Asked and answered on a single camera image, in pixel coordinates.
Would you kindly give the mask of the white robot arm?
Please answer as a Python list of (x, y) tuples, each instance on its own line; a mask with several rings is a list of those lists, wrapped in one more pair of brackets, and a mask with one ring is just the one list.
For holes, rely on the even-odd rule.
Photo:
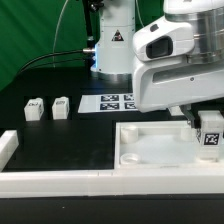
[(224, 98), (224, 0), (164, 0), (163, 16), (135, 29), (135, 0), (89, 0), (100, 14), (93, 76), (130, 79), (137, 109)]

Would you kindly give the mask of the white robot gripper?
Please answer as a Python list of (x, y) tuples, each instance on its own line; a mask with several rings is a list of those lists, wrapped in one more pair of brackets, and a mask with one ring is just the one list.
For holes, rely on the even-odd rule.
[(187, 55), (194, 46), (193, 28), (186, 22), (160, 18), (134, 34), (132, 87), (139, 111), (182, 105), (194, 127), (195, 117), (186, 104), (224, 97), (224, 59), (190, 64)]

